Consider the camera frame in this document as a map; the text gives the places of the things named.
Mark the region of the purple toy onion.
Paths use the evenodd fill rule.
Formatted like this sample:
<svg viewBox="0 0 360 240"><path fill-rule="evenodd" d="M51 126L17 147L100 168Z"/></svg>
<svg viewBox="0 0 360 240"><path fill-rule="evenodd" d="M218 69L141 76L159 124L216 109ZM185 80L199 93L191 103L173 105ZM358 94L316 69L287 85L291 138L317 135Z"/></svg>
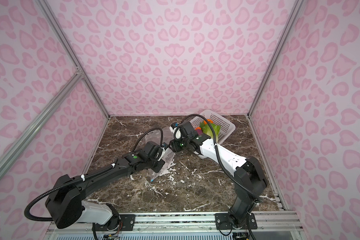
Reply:
<svg viewBox="0 0 360 240"><path fill-rule="evenodd" d="M203 133L203 131L200 127L196 128L195 130L197 131L198 135L201 135Z"/></svg>

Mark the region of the clear zip top bag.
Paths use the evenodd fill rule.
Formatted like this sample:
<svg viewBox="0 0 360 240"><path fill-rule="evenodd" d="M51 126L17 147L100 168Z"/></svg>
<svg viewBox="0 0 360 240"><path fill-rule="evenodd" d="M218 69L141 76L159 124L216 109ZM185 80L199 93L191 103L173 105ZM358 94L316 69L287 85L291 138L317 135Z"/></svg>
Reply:
<svg viewBox="0 0 360 240"><path fill-rule="evenodd" d="M173 132L171 131L171 127L163 128L163 144L169 145L172 139ZM161 132L158 130L152 131L145 136L145 143L152 141L159 144L160 140ZM175 153L170 148L163 150L161 160L164 161L164 165L158 173L155 173L153 170L149 170L151 182L153 182L157 177L161 177L170 173L170 168L174 166L174 158Z"/></svg>

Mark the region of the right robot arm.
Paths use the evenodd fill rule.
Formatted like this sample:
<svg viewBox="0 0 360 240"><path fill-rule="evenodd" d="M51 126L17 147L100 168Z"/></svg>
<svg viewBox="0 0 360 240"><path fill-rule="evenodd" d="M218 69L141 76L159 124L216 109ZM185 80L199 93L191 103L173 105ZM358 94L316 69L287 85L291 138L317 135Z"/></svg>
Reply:
<svg viewBox="0 0 360 240"><path fill-rule="evenodd" d="M228 211L228 222L223 225L241 228L249 221L252 210L262 201L260 195L267 188L268 182L258 159L239 156L219 145L213 125L206 122L205 127L211 131L210 134L197 131L189 122L173 123L170 127L173 133L170 148L174 152L188 150L220 165L234 182L237 195Z"/></svg>

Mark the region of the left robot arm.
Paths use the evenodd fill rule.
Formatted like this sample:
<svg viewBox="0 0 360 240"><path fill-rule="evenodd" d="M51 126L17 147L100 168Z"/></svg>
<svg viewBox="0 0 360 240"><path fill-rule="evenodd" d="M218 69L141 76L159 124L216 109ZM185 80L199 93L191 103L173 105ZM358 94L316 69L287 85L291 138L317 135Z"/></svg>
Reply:
<svg viewBox="0 0 360 240"><path fill-rule="evenodd" d="M151 169L158 173L165 164L162 159L167 144L149 141L141 149L117 158L109 167L75 176L63 175L55 183L57 191L46 200L46 207L56 227L65 229L75 223L93 223L102 230L115 230L121 218L111 204L93 204L85 199L109 184L136 172Z"/></svg>

